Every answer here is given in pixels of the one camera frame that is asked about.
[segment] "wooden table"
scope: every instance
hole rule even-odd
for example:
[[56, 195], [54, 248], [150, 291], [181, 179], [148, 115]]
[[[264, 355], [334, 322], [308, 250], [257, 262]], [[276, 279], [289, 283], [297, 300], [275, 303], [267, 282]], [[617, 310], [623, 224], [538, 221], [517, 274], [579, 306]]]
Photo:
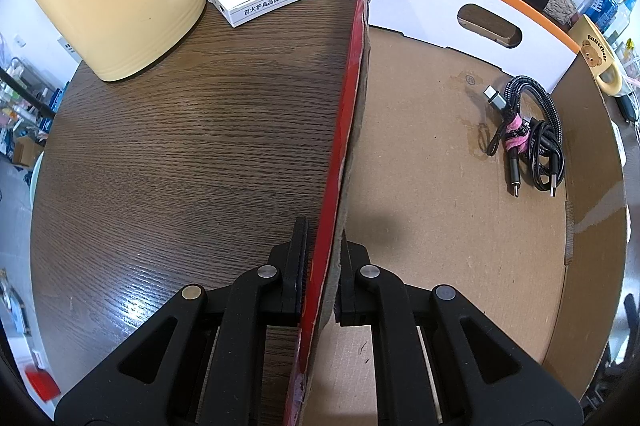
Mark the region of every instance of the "wooden table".
[[[211, 7], [151, 69], [84, 64], [42, 162], [31, 231], [38, 325], [68, 391], [182, 285], [227, 285], [312, 240], [355, 0], [302, 0], [233, 29]], [[279, 423], [295, 332], [270, 332], [264, 418]]]

